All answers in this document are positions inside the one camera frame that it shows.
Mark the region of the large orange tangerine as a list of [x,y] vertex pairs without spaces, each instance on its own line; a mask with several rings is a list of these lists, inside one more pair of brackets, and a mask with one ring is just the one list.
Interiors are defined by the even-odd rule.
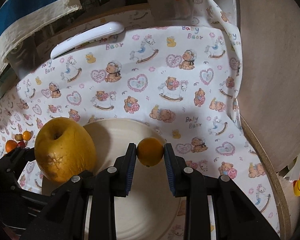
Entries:
[[18,147],[18,143],[16,141],[8,140],[8,141],[6,141],[6,144],[5,144],[5,151],[7,153],[9,153],[17,147]]

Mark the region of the yellow cherry tomato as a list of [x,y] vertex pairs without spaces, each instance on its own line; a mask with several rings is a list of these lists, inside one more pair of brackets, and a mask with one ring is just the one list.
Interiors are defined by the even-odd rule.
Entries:
[[22,137],[23,137],[23,140],[29,141],[31,139],[31,137],[32,137],[32,134],[29,131],[24,131],[22,133]]

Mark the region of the small orange kumquat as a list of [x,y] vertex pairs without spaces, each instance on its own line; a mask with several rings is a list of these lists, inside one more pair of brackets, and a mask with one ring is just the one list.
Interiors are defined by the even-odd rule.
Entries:
[[137,157],[142,165],[155,166],[162,160],[164,155],[164,146],[153,137],[145,138],[138,143]]

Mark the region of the red cherry tomato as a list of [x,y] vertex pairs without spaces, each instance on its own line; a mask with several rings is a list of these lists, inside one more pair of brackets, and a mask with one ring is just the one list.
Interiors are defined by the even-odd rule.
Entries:
[[19,141],[18,144],[17,144],[17,146],[19,148],[25,148],[25,142],[24,141]]

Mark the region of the large yellow pomelo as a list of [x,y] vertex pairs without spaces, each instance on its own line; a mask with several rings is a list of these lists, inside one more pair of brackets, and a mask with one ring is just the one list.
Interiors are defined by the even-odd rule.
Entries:
[[74,120],[58,117],[38,132],[34,155],[43,175],[55,184],[64,184],[83,171],[93,172],[97,153],[89,133]]

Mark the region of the cream round plate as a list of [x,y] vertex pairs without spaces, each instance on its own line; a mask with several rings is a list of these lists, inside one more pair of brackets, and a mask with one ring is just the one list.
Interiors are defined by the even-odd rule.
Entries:
[[[130,143],[138,144],[148,137],[164,143],[148,126],[129,119],[103,119],[82,127],[97,153],[93,174],[114,165]],[[131,191],[126,198],[115,198],[117,239],[162,239],[177,216],[179,203],[170,193],[164,162],[146,167],[137,161]]]

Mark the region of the brown longan fruit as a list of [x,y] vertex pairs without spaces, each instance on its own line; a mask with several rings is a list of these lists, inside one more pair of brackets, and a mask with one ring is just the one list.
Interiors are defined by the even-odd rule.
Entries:
[[14,139],[15,139],[16,141],[23,141],[23,135],[22,135],[22,134],[16,134],[16,135],[14,136]]

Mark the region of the wooden round board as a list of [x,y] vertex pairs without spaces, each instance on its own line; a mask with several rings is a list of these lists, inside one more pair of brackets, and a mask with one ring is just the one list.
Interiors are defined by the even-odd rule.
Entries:
[[283,169],[300,153],[300,0],[239,0],[242,124],[275,191],[282,239],[292,237],[300,198]]

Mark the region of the baby bear print cloth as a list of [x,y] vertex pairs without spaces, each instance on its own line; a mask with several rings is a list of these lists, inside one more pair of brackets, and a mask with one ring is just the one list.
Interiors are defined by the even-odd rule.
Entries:
[[237,14],[236,0],[194,0],[189,27],[155,28],[146,9],[103,18],[125,32],[47,60],[0,99],[0,159],[16,134],[60,116],[102,124],[113,147],[158,135],[194,170],[229,176],[279,237],[271,183],[241,128]]

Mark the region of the striped Paris canvas cloth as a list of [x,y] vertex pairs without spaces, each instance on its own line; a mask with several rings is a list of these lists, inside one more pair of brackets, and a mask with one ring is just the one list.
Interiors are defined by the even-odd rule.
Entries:
[[0,8],[0,75],[17,45],[81,7],[80,0],[6,0]]

